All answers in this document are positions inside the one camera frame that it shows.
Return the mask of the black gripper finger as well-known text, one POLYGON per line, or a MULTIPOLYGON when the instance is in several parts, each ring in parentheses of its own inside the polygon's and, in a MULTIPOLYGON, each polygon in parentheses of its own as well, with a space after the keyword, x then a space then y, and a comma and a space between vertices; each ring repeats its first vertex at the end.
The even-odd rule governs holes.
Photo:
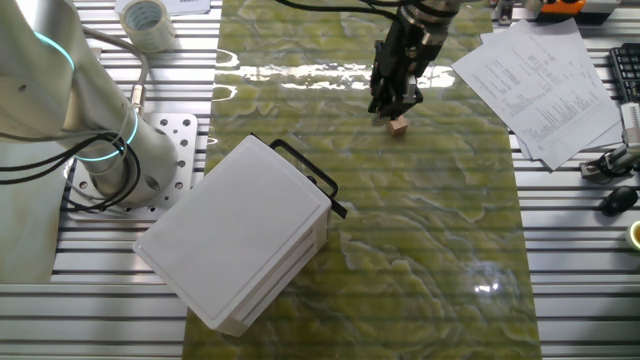
POLYGON ((402 92, 402 99, 400 101, 398 116, 403 116, 412 107, 423 102, 422 94, 417 86, 417 79, 414 75, 408 75, 404 90, 402 92))
POLYGON ((385 125, 396 120, 399 115, 395 108, 395 92, 387 85, 381 84, 372 92, 372 100, 368 111, 373 114, 372 125, 385 125))

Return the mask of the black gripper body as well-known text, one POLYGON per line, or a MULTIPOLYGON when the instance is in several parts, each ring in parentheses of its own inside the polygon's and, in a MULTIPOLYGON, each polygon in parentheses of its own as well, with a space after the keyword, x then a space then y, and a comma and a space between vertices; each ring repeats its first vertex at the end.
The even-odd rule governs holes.
POLYGON ((395 100, 399 100, 407 76, 414 75, 418 80, 439 54, 441 29, 397 20, 392 23, 386 38, 376 43, 375 49, 371 95, 384 84, 394 90, 395 100))

